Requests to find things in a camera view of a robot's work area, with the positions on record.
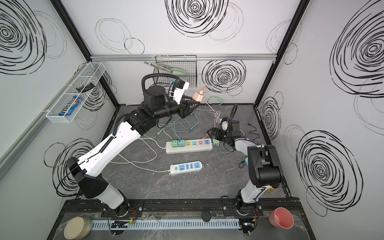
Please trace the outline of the large multicolour power strip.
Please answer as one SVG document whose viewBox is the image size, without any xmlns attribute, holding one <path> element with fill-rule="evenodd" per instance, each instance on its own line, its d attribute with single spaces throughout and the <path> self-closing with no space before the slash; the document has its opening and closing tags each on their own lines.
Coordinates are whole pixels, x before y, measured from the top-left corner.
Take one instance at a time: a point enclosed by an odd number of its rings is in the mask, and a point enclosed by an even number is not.
<svg viewBox="0 0 384 240">
<path fill-rule="evenodd" d="M 166 148 L 166 154 L 182 154 L 182 153 L 195 153 L 206 152 L 213 149 L 211 139 L 197 139 L 197 140 L 184 140 L 184 147 Z"/>
</svg>

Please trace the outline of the pink charger plug with cable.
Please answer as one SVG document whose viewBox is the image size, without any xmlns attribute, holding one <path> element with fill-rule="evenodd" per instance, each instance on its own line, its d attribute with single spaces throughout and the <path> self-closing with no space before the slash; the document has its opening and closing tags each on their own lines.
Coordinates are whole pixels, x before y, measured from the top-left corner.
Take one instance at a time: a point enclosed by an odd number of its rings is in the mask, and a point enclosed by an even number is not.
<svg viewBox="0 0 384 240">
<path fill-rule="evenodd" d="M 215 110 L 210 105 L 209 101 L 205 99 L 205 97 L 204 97 L 205 91 L 206 91 L 206 84 L 203 85 L 202 89 L 199 92 L 195 92 L 194 93 L 193 100 L 198 101 L 200 103 L 205 102 L 205 106 L 209 107 L 209 110 L 206 110 L 206 112 L 212 113 L 212 115 L 214 117 L 214 121 L 215 121 L 215 123 L 214 123 L 214 126 L 215 126 L 216 124 L 219 124 L 221 122 L 221 120 L 222 120 L 221 112 Z"/>
</svg>

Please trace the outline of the teal charger plug with cable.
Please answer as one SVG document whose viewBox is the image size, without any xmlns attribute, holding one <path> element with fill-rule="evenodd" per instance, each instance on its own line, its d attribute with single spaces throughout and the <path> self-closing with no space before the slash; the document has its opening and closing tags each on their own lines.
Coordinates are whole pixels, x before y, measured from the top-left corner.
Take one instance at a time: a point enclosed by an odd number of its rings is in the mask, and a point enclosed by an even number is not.
<svg viewBox="0 0 384 240">
<path fill-rule="evenodd" d="M 188 120 L 185 120 L 187 122 L 187 126 L 184 126 L 183 123 L 180 121 L 180 117 L 177 118 L 172 124 L 171 124 L 171 129 L 173 130 L 173 132 L 175 133 L 176 137 L 177 137 L 177 140 L 176 142 L 178 143 L 178 146 L 179 147 L 184 147 L 185 146 L 185 141 L 182 140 L 178 133 L 189 133 L 191 132 L 195 127 L 197 127 L 200 123 L 200 120 L 199 118 L 194 114 L 192 113 L 192 116 L 197 120 L 197 122 L 192 126 L 191 123 L 188 121 Z M 180 124 L 181 127 L 183 128 L 183 130 L 177 130 L 177 124 Z"/>
</svg>

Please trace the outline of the small blue white power strip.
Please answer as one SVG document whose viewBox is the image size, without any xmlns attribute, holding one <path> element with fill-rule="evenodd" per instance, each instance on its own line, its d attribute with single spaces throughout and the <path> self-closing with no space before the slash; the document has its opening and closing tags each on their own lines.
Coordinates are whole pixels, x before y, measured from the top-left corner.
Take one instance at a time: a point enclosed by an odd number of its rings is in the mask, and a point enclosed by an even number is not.
<svg viewBox="0 0 384 240">
<path fill-rule="evenodd" d="M 201 171 L 204 165 L 200 161 L 170 165 L 170 175 L 179 175 Z"/>
</svg>

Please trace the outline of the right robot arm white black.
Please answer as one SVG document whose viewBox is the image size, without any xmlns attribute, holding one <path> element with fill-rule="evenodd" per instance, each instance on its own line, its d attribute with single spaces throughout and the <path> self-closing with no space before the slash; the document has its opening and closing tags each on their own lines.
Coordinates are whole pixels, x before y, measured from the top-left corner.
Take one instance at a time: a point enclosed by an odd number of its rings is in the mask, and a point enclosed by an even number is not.
<svg viewBox="0 0 384 240">
<path fill-rule="evenodd" d="M 239 190 L 236 197 L 236 207 L 239 213 L 246 214 L 255 207 L 262 196 L 269 189 L 276 189 L 284 181 L 284 173 L 275 146 L 257 144 L 242 136 L 239 121 L 222 120 L 219 128 L 207 131 L 211 139 L 218 140 L 241 152 L 248 158 L 250 180 L 244 188 Z"/>
</svg>

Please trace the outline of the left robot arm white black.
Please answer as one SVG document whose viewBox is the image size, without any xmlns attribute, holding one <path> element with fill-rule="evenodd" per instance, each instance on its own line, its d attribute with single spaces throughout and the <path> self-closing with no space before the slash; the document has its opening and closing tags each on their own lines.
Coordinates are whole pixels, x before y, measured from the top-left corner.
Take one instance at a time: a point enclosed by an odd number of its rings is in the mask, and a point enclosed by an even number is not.
<svg viewBox="0 0 384 240">
<path fill-rule="evenodd" d="M 144 101 L 133 111 L 116 120 L 113 132 L 94 149 L 81 157 L 70 157 L 66 165 L 86 198 L 98 199 L 110 209 L 125 215 L 127 198 L 102 176 L 103 169 L 129 144 L 139 139 L 160 119 L 189 116 L 200 104 L 200 100 L 184 95 L 184 90 L 175 88 L 167 94 L 162 86 L 143 90 Z"/>
</svg>

